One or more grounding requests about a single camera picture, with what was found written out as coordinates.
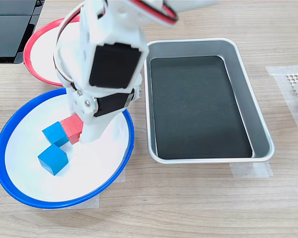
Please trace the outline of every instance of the wooden block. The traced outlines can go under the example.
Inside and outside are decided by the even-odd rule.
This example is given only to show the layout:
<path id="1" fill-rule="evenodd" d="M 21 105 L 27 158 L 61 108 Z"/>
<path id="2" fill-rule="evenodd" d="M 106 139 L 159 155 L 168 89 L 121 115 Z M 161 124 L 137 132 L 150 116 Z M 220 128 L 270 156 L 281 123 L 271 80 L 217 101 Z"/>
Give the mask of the wooden block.
<path id="1" fill-rule="evenodd" d="M 68 136 L 72 145 L 79 141 L 79 136 L 83 130 L 83 121 L 77 114 L 74 114 L 62 121 L 60 121 L 66 135 Z"/>
<path id="2" fill-rule="evenodd" d="M 67 154 L 55 144 L 43 151 L 38 158 L 41 166 L 53 175 L 69 163 Z"/>
<path id="3" fill-rule="evenodd" d="M 51 144 L 61 147 L 69 141 L 61 123 L 58 121 L 42 131 Z"/>

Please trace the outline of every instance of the black tray bottom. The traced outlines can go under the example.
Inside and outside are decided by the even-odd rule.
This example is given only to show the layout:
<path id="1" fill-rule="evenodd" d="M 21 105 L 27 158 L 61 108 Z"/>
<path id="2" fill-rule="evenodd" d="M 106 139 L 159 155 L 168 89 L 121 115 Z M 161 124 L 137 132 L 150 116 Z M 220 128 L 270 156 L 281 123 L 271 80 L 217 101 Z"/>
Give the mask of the black tray bottom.
<path id="1" fill-rule="evenodd" d="M 252 156 L 232 86 L 220 57 L 153 59 L 150 71 L 160 158 Z"/>

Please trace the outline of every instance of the wooden table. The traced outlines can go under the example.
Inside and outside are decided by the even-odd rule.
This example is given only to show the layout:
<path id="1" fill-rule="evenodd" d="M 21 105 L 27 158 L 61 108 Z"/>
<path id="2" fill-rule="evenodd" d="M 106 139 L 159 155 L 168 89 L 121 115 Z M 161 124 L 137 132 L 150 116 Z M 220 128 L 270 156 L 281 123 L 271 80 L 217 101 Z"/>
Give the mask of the wooden table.
<path id="1" fill-rule="evenodd" d="M 78 1 L 47 1 L 37 29 Z M 180 14 L 172 29 L 144 27 L 148 41 L 226 37 L 236 42 L 276 145 L 270 178 L 233 178 L 229 164 L 165 166 L 147 152 L 144 95 L 129 111 L 136 141 L 126 182 L 109 186 L 99 208 L 41 210 L 0 185 L 1 237 L 298 237 L 298 128 L 266 66 L 298 65 L 298 0 L 225 1 Z M 0 131 L 30 99 L 56 87 L 23 64 L 0 64 Z"/>

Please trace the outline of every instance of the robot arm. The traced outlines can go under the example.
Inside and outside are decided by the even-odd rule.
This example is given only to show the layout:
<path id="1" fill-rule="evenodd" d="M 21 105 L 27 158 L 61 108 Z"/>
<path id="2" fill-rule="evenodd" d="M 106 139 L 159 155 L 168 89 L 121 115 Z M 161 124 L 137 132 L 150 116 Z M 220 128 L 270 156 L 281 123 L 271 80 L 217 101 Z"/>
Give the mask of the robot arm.
<path id="1" fill-rule="evenodd" d="M 172 26 L 177 12 L 210 2 L 86 0 L 64 19 L 59 36 L 80 14 L 79 40 L 57 42 L 54 62 L 71 113 L 84 122 L 81 143 L 98 139 L 110 121 L 139 98 L 140 71 L 149 53 L 141 26 L 151 21 Z"/>

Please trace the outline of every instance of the metal tray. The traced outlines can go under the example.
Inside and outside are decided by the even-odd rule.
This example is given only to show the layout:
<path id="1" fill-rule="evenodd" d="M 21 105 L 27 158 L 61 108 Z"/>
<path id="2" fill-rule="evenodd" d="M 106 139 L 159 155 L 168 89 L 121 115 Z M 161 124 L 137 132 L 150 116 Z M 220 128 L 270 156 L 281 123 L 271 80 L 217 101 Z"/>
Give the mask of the metal tray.
<path id="1" fill-rule="evenodd" d="M 164 164 L 264 162 L 275 151 L 234 42 L 154 41 L 145 62 L 149 154 Z"/>

